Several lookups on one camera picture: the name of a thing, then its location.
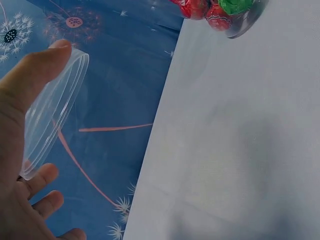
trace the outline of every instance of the candy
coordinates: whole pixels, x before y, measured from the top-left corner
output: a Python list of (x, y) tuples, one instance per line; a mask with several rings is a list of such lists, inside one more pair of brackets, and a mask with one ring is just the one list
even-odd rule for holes
[(218, 0), (220, 7), (228, 14), (235, 15), (247, 11), (254, 0)]
[(218, 4), (212, 4), (205, 15), (205, 19), (217, 31), (225, 31), (232, 24), (231, 17)]
[(206, 0), (171, 0), (180, 7), (180, 10), (188, 19), (201, 20), (208, 11)]

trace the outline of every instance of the green candy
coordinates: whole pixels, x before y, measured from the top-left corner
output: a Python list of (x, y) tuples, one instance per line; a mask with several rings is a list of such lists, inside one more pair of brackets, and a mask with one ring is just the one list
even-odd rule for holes
[(240, 14), (248, 10), (254, 0), (218, 0), (220, 7), (228, 15)]

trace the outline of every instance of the transparent lid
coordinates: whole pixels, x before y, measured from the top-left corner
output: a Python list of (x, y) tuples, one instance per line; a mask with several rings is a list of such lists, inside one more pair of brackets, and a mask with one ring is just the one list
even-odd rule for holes
[(89, 55), (72, 48), (60, 75), (48, 83), (25, 116), (24, 154), (20, 176), (31, 179), (45, 161), (82, 85)]

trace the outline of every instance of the red candy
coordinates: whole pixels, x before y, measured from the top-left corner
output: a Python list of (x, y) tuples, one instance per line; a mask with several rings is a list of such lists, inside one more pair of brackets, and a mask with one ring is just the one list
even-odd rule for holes
[(201, 20), (208, 11), (206, 0), (171, 0), (180, 7), (180, 10), (188, 19)]
[(211, 8), (205, 15), (209, 25), (217, 31), (225, 31), (231, 27), (231, 17), (218, 5), (212, 4)]

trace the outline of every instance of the pink stem pattern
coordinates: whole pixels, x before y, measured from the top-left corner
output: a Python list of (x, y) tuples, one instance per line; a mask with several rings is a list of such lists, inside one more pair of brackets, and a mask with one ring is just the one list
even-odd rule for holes
[(69, 154), (69, 156), (71, 157), (71, 159), (73, 160), (74, 164), (80, 169), (81, 173), (85, 176), (85, 178), (89, 181), (89, 183), (108, 201), (110, 202), (113, 206), (115, 206), (117, 209), (119, 209), (119, 205), (116, 204), (114, 201), (112, 201), (107, 195), (104, 194), (103, 191), (100, 190), (100, 188), (91, 180), (91, 178), (87, 175), (87, 173), (83, 170), (83, 168), (80, 166), (80, 164), (78, 163), (77, 159), (75, 158), (75, 156), (73, 155), (73, 153), (71, 152), (67, 141), (64, 137), (64, 135), (61, 132), (61, 129), (58, 128), (58, 137), (62, 143), (62, 145), (64, 146), (66, 152)]
[(79, 129), (79, 132), (110, 132), (110, 131), (142, 128), (142, 127), (151, 126), (152, 124), (153, 123), (136, 125), (136, 126), (81, 128), (81, 129)]
[(58, 9), (60, 9), (61, 11), (63, 11), (69, 18), (71, 17), (62, 7), (60, 7), (58, 4), (56, 4), (54, 1), (49, 0), (50, 3), (52, 3), (53, 5), (55, 5)]

